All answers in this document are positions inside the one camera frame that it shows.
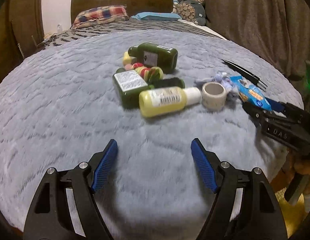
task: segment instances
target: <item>blue package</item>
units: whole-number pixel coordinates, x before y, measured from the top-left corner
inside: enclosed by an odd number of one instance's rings
[[[242,76],[233,76],[230,80],[237,86],[242,101],[250,102],[268,111],[272,110],[263,93],[253,83]]]

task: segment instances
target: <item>bed sheet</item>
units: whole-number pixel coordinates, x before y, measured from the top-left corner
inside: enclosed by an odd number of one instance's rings
[[[207,150],[238,169],[260,167],[271,180],[287,150],[261,135],[239,99],[217,113],[198,104],[144,119],[124,110],[112,75],[130,46],[153,42],[176,48],[174,76],[192,86],[217,71],[244,66],[268,84],[265,96],[303,107],[300,94],[274,67],[220,38],[168,30],[138,30],[78,39],[43,50],[0,84],[0,209],[23,230],[34,192],[49,167],[72,169],[117,140],[117,162],[95,195],[114,239],[195,239],[215,195],[203,187],[190,152],[198,137]],[[82,233],[74,199],[74,228]],[[233,216],[240,208],[236,197]]]
[[[188,25],[190,25],[190,26],[193,26],[193,27],[195,27],[195,28],[201,29],[201,30],[203,30],[203,31],[205,31],[205,32],[211,33],[211,34],[213,34],[213,35],[215,35],[215,36],[217,36],[217,37],[220,37],[220,38],[223,39],[223,40],[227,40],[224,36],[220,35],[219,33],[215,32],[214,30],[212,30],[211,28],[209,28],[209,27],[207,27],[207,26],[199,26],[199,25],[196,25],[196,24],[193,23],[193,22],[188,22],[188,21],[186,21],[186,20],[178,20],[178,21],[179,21],[179,22],[182,22],[182,23],[184,23],[184,24],[188,24]]]

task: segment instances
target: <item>masking tape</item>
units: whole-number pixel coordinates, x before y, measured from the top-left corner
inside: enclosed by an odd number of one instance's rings
[[[208,82],[202,86],[202,104],[209,110],[221,110],[226,103],[227,92],[217,82]]]

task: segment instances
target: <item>yellow cloth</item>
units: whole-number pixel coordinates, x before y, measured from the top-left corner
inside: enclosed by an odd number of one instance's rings
[[[304,208],[304,197],[300,196],[297,204],[295,206],[291,206],[284,198],[284,193],[286,188],[275,193],[276,198],[279,202],[280,208],[282,209],[282,214],[284,216],[287,235],[291,237],[291,235],[297,230],[299,225],[303,222],[307,213]]]

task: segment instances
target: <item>wooden headboard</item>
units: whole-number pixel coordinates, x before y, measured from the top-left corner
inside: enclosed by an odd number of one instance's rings
[[[82,11],[108,5],[127,5],[129,17],[140,12],[170,13],[173,10],[173,0],[72,0],[71,22]]]

